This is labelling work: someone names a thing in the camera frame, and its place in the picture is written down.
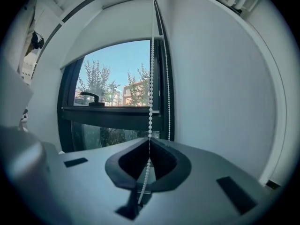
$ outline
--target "window frame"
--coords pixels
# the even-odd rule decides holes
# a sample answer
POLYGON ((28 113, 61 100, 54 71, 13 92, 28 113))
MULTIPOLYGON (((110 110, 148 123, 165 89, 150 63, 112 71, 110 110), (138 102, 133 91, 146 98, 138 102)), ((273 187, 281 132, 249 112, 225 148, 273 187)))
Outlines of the window frame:
MULTIPOLYGON (((163 22, 157 19, 159 34, 165 33, 163 22)), ((174 91, 171 57, 167 38, 165 45, 168 59, 169 91, 170 91, 170 115, 171 115, 171 141, 174 141, 174 91)), ((154 90, 158 91, 157 96, 153 96, 152 130, 160 132, 160 138, 168 139, 169 114, 167 96, 167 78, 164 41, 156 38, 155 49, 155 69, 154 90)), ((74 106, 76 84, 84 57, 78 59, 64 68, 57 104, 58 127, 62 150, 72 152, 84 150, 83 137, 75 134, 75 123, 93 125, 103 128, 115 128, 125 130, 147 131, 149 122, 149 106, 115 106, 115 107, 89 107, 74 106)))

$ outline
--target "white wall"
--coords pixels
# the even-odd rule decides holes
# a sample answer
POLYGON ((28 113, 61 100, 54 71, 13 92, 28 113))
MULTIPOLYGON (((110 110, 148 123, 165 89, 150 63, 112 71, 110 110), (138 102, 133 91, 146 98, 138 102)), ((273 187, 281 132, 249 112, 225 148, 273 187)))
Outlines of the white wall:
MULTIPOLYGON (((53 143, 58 151, 61 150, 57 124, 57 100, 63 73, 61 67, 66 65, 66 56, 70 49, 73 49, 71 47, 81 31, 83 31, 93 19, 97 18, 97 15, 102 11, 102 6, 116 4, 122 1, 124 0, 95 0, 85 6, 62 25, 39 59, 31 83, 31 89, 34 91, 34 95, 28 105, 30 117, 27 122, 28 130, 35 134, 40 140, 53 143)), ((99 31, 96 24, 93 28, 93 30, 86 30, 90 31, 90 34, 86 34, 87 36, 94 35, 95 33, 99 35, 101 32, 106 32, 99 31)), ((95 45, 94 41, 96 41, 96 39, 92 38, 92 40, 89 40, 89 43, 95 45)), ((77 49, 77 52, 83 55, 89 51, 77 49)), ((68 57, 70 60, 74 60, 76 56, 78 56, 78 54, 73 53, 73 57, 68 57)))
POLYGON ((247 24, 214 0, 157 1, 171 47, 175 141, 259 179, 275 136, 276 98, 247 24))
POLYGON ((278 66, 286 97, 283 149, 271 180, 283 185, 299 159, 300 55, 296 41, 270 0, 260 0, 246 20, 262 36, 278 66))
POLYGON ((57 100, 66 53, 86 21, 101 11, 101 2, 94 1, 72 16, 53 36, 38 62, 32 79, 34 94, 28 105, 28 130, 41 141, 53 143, 61 150, 57 124, 57 100))

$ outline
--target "gray surface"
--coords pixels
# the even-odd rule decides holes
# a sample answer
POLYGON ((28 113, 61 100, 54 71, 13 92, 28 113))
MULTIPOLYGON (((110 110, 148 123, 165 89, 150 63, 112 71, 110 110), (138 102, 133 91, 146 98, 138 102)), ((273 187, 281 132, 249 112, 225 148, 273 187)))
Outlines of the gray surface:
POLYGON ((129 221, 115 213, 126 203, 129 191, 113 185, 105 172, 105 162, 112 154, 140 140, 59 156, 54 149, 48 151, 52 180, 74 223, 223 224, 239 216, 216 182, 225 176, 231 176, 257 202, 266 195, 255 179, 222 157, 159 139, 188 156, 192 162, 191 174, 176 190, 153 193, 136 220, 129 221), (82 157, 88 162, 70 168, 63 164, 82 157))

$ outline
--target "tree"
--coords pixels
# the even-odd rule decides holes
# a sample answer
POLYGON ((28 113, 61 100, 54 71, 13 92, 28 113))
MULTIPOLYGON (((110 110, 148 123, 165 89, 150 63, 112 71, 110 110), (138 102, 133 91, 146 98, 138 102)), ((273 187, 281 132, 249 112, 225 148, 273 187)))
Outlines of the tree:
POLYGON ((136 82, 135 75, 127 72, 128 84, 130 85, 131 106, 147 106, 149 104, 149 81, 150 72, 141 64, 141 69, 137 69, 140 81, 136 82))
MULTIPOLYGON (((107 83, 110 68, 103 66, 100 69, 99 60, 93 60, 92 63, 87 60, 84 63, 84 68, 87 74, 87 82, 85 83, 79 77, 77 89, 98 95, 100 102, 111 103, 115 93, 114 89, 120 85, 117 85, 115 80, 110 84, 107 83)), ((85 146, 89 149, 106 147, 126 141, 124 130, 95 126, 84 126, 83 128, 86 128, 83 129, 85 146)))
POLYGON ((100 102, 112 102, 114 94, 114 88, 120 86, 120 84, 116 85, 115 80, 110 84, 107 84, 107 80, 110 75, 110 68, 103 66, 100 69, 99 60, 92 60, 92 64, 90 64, 89 60, 84 63, 84 68, 87 74, 87 83, 83 82, 82 78, 78 78, 77 89, 82 92, 91 92, 99 96, 100 102))

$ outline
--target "black slot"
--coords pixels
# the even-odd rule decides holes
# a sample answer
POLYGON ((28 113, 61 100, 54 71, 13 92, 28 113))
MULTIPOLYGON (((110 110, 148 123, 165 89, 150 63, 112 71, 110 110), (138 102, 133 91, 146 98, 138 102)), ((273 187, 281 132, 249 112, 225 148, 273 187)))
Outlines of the black slot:
POLYGON ((81 163, 85 163, 87 161, 88 160, 86 158, 82 157, 82 158, 78 158, 78 159, 74 159, 74 160, 64 162, 64 164, 66 165, 66 167, 72 167, 72 166, 75 166, 75 165, 78 165, 78 164, 81 164, 81 163))
POLYGON ((217 179, 217 183, 241 215, 256 206, 256 202, 230 177, 217 179))

